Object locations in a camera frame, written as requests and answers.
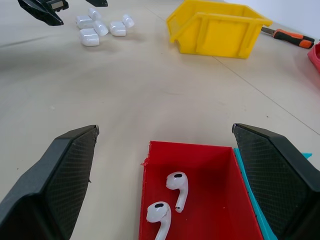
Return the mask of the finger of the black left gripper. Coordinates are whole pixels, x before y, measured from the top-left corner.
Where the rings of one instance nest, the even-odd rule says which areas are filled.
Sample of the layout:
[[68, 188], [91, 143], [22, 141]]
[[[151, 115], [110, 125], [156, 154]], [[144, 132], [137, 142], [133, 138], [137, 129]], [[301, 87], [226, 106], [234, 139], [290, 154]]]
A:
[[108, 7], [107, 0], [85, 0], [85, 1], [90, 3], [94, 7]]
[[62, 26], [63, 20], [53, 11], [51, 0], [17, 0], [20, 7], [31, 16], [49, 26]]

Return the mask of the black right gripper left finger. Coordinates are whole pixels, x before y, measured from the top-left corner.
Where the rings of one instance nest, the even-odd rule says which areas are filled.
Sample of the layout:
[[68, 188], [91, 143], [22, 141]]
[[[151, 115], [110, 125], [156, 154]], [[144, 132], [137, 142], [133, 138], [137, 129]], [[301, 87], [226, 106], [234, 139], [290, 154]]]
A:
[[0, 240], [70, 240], [82, 208], [98, 125], [56, 137], [0, 202]]

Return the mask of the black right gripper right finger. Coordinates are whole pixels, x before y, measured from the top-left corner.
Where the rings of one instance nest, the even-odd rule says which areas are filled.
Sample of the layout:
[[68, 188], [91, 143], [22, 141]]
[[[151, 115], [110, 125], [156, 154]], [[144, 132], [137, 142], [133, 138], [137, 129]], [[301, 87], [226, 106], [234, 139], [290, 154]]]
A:
[[251, 190], [278, 240], [320, 240], [320, 171], [283, 135], [235, 123]]

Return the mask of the yellow plastic bin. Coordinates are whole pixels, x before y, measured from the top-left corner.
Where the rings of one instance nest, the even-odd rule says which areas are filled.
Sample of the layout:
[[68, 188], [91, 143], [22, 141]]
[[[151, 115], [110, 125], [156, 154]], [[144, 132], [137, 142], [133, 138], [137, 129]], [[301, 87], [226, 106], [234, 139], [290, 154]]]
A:
[[246, 5], [209, 0], [184, 0], [166, 19], [169, 41], [180, 53], [240, 59], [272, 23]]

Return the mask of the teal plastic tray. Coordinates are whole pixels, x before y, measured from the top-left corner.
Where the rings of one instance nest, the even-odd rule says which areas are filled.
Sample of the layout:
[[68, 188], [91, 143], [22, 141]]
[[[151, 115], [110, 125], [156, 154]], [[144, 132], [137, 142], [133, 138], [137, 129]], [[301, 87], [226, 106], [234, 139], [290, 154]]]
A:
[[240, 151], [238, 148], [234, 148], [233, 150], [234, 150], [234, 154], [237, 159], [238, 166], [240, 168], [240, 172], [241, 172], [243, 181], [245, 183], [245, 187], [247, 189], [248, 196], [250, 198], [257, 222], [259, 224], [262, 236], [263, 236], [264, 240], [278, 240], [278, 238], [276, 237], [276, 235], [273, 233], [272, 229], [270, 228], [270, 225], [269, 225], [268, 221], [266, 220], [266, 218], [265, 218], [256, 198], [255, 198], [254, 193], [252, 192], [249, 180], [246, 175], [246, 171], [245, 171], [245, 167], [243, 164], [243, 160], [242, 160]]

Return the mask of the red plastic tray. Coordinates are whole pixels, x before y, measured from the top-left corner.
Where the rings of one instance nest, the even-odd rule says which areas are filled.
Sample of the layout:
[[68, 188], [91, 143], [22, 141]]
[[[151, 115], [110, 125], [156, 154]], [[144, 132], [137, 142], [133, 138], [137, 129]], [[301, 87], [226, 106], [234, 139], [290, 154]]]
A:
[[[167, 176], [183, 172], [188, 196], [175, 211], [178, 190]], [[155, 240], [160, 223], [147, 221], [147, 208], [166, 202], [172, 209], [165, 240], [264, 240], [234, 150], [229, 146], [151, 141], [143, 163], [138, 240]]]

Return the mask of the white earbud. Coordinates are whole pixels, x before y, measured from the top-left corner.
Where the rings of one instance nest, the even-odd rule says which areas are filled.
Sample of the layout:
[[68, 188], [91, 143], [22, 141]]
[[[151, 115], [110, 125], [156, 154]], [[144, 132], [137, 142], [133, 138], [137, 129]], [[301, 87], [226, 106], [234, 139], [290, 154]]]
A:
[[182, 213], [189, 193], [189, 181], [187, 175], [181, 171], [173, 172], [166, 177], [165, 185], [169, 190], [179, 190], [179, 196], [175, 204], [175, 211], [177, 213]]
[[164, 201], [158, 201], [149, 205], [146, 220], [150, 223], [160, 222], [160, 227], [154, 240], [166, 240], [172, 220], [172, 211], [169, 204]]

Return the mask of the pink red plastic object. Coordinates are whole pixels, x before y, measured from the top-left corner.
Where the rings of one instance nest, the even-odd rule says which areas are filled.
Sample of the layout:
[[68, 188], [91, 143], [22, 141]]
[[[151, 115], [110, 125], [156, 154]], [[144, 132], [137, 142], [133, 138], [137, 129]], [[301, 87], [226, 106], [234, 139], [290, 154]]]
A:
[[315, 44], [310, 51], [307, 53], [307, 56], [317, 71], [320, 73], [320, 42]]

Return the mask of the orange and black screwdriver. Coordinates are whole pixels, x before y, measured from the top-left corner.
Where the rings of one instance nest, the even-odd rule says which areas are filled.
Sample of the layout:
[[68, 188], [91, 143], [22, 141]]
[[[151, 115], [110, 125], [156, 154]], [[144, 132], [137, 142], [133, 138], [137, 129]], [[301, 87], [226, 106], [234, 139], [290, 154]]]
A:
[[274, 39], [285, 41], [304, 49], [311, 49], [315, 44], [314, 38], [299, 33], [288, 32], [282, 29], [273, 30], [267, 27], [262, 27], [261, 31], [271, 35]]

